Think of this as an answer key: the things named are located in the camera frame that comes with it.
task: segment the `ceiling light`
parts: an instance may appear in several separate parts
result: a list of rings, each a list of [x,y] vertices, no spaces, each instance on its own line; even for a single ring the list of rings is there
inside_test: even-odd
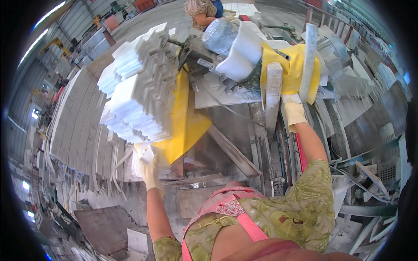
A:
[[[38,24],[40,24],[43,20],[45,20],[45,18],[47,18],[49,15],[51,15],[53,12],[57,11],[61,6],[63,6],[65,4],[65,1],[62,2],[61,4],[57,5],[56,7],[54,7],[51,11],[47,12],[46,15],[44,15],[33,27],[35,29],[36,26],[38,26]]]
[[[41,35],[33,42],[33,44],[26,51],[25,55],[22,57],[22,60],[20,61],[18,67],[23,62],[23,60],[25,59],[25,57],[29,54],[29,52],[32,50],[32,48],[35,47],[35,45],[39,42],[39,40],[46,34],[46,32],[48,32],[48,29],[46,29],[43,33],[41,33]]]

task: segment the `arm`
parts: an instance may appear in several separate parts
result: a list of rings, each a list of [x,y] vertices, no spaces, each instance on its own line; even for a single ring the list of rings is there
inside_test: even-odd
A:
[[[312,160],[323,160],[328,162],[324,145],[305,118],[305,111],[299,95],[282,94],[282,103],[284,103],[285,106],[289,131],[299,133],[308,162],[311,162]]]
[[[157,177],[157,160],[157,156],[151,163],[142,158],[139,160],[142,179],[147,185],[147,222],[153,243],[164,236],[176,238],[163,204],[164,189]]]
[[[147,192],[147,222],[153,243],[164,236],[176,238],[171,230],[170,222],[157,188],[150,188]]]
[[[308,162],[311,162],[312,160],[323,160],[328,162],[324,145],[311,126],[306,122],[301,122],[294,124],[294,127],[299,133],[303,151],[305,152]]]
[[[200,25],[209,25],[212,23],[213,20],[220,19],[215,17],[206,17],[206,13],[200,13],[197,15],[194,15],[193,18],[196,20],[196,22]]]

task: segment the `rubber glove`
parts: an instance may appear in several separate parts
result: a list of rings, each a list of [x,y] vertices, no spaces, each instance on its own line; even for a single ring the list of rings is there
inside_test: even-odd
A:
[[[298,133],[293,125],[296,123],[308,122],[305,118],[305,111],[303,109],[302,101],[298,94],[282,94],[282,101],[285,105],[289,131]]]
[[[234,20],[235,19],[235,14],[230,14],[230,15],[228,15],[228,16],[225,16],[225,19],[227,20],[227,21],[232,21],[232,20]]]
[[[147,191],[151,188],[157,188],[160,192],[161,199],[164,197],[164,189],[161,185],[160,179],[157,177],[157,155],[154,156],[151,163],[147,163],[142,158],[139,159],[142,179],[147,185]]]

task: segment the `pink apron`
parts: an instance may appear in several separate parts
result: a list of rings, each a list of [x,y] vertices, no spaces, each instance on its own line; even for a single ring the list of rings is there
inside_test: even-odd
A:
[[[183,243],[181,244],[183,261],[192,261],[186,240],[184,239],[186,231],[191,224],[207,213],[219,213],[237,217],[237,220],[250,235],[252,241],[268,239],[267,235],[245,213],[241,204],[238,202],[240,198],[265,198],[265,196],[258,190],[250,187],[234,186],[217,190],[183,229]]]

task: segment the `blue shirt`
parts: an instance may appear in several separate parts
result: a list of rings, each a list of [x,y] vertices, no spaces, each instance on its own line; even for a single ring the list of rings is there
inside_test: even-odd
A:
[[[221,3],[221,0],[215,0],[215,1],[212,1],[212,3],[215,5],[216,10],[217,10],[215,17],[216,18],[224,17],[224,7]]]

